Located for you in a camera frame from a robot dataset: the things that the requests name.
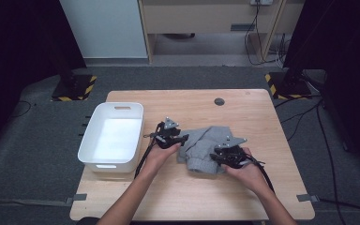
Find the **white plastic bin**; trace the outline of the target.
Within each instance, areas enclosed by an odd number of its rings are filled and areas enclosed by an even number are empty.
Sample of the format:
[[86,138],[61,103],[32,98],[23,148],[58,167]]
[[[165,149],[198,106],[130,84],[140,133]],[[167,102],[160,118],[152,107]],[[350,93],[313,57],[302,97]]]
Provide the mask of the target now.
[[137,166],[142,131],[142,104],[101,103],[82,137],[78,160],[93,172],[130,173]]

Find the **white cabinet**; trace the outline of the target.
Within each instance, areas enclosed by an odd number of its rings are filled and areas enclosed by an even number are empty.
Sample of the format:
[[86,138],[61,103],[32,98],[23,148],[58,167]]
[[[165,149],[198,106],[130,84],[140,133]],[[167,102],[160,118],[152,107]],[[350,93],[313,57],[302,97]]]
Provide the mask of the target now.
[[59,0],[86,59],[146,58],[138,0]]

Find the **black yellow striped stand base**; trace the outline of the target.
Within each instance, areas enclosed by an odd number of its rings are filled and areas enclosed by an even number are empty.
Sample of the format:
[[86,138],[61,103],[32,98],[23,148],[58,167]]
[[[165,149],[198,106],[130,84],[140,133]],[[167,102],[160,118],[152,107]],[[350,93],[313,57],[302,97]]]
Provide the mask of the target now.
[[305,81],[286,72],[269,72],[264,75],[274,99],[310,98],[311,91]]
[[96,80],[93,75],[75,75],[73,82],[60,81],[52,93],[52,101],[86,100]]

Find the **gray sweatpants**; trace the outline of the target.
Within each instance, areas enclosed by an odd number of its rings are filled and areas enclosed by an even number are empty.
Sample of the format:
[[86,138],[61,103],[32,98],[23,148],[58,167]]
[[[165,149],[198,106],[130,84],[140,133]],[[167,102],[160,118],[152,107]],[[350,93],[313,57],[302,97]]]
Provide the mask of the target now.
[[229,127],[221,126],[182,130],[180,135],[188,135],[188,140],[180,147],[177,161],[186,163],[187,169],[195,173],[223,173],[224,170],[210,157],[215,153],[214,149],[221,144],[246,141],[245,138],[235,138]]

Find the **person's left hand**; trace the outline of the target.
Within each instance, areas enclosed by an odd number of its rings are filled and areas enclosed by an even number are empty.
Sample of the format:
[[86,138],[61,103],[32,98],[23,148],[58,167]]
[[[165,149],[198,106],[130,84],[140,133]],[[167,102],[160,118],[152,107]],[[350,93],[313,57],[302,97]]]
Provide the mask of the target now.
[[162,149],[157,145],[153,146],[142,166],[139,176],[144,179],[153,180],[166,160],[176,153],[180,146],[180,143],[166,149]]

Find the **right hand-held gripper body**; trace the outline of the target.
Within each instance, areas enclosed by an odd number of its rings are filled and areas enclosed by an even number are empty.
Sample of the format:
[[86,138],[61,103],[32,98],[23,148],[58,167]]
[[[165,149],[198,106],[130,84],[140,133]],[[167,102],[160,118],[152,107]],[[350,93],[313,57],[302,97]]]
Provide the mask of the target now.
[[240,169],[251,162],[251,157],[240,147],[240,144],[246,141],[245,138],[226,136],[215,146],[214,154],[222,156],[222,160],[228,161],[231,168]]

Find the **light wooden desk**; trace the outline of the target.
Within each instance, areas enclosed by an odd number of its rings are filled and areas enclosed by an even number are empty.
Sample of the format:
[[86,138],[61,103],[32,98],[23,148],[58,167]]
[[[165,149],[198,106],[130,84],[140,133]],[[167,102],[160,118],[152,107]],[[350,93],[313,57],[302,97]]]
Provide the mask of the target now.
[[306,0],[138,0],[149,55],[156,35],[247,32],[259,62],[294,31]]

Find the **black metal bracket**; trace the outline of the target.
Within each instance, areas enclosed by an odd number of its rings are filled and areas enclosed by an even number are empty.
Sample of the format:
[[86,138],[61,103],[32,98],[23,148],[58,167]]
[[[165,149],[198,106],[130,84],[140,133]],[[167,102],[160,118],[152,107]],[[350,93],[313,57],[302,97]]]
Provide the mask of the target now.
[[84,133],[85,133],[85,131],[86,131],[88,125],[89,125],[90,119],[91,119],[91,115],[86,115],[84,117],[84,119],[82,120],[81,128],[80,128],[79,133],[78,133],[78,135],[80,137],[82,137],[84,135]]

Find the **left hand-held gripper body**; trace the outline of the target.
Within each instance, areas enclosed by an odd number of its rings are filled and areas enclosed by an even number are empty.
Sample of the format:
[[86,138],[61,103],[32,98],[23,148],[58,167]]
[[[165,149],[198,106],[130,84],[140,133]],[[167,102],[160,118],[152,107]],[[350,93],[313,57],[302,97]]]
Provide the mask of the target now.
[[160,148],[167,149],[182,141],[182,138],[178,137],[181,132],[178,126],[179,124],[169,117],[157,125],[155,140]]

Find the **black curtain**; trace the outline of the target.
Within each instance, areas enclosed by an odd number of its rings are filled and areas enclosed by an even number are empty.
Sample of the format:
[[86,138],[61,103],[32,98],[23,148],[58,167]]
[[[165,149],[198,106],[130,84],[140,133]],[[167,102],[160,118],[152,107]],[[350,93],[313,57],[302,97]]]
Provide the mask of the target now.
[[72,69],[85,66],[60,0],[0,0],[0,131],[24,87],[57,74],[37,20],[44,21]]
[[326,107],[347,149],[360,154],[360,0],[305,0],[284,67],[326,72]]

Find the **person's right hand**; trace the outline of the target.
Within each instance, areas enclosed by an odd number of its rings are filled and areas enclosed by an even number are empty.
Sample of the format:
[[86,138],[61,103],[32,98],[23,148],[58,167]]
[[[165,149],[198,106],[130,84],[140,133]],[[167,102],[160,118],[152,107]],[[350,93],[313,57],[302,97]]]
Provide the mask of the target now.
[[225,172],[241,182],[246,188],[254,193],[264,189],[270,189],[267,185],[262,172],[254,164],[248,164],[241,169],[234,169],[228,165],[222,165]]

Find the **gray tape piece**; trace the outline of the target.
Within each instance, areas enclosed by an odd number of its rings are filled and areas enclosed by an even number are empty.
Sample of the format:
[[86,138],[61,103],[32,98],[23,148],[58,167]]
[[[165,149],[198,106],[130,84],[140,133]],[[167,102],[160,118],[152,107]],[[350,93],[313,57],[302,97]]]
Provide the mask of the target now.
[[320,201],[320,198],[317,195],[310,195],[310,194],[299,194],[296,195],[296,198],[299,202],[317,203]]
[[87,198],[87,194],[86,193],[82,193],[82,194],[75,194],[72,197],[67,197],[65,199],[65,204],[67,205],[72,205],[74,202],[77,201],[85,201]]

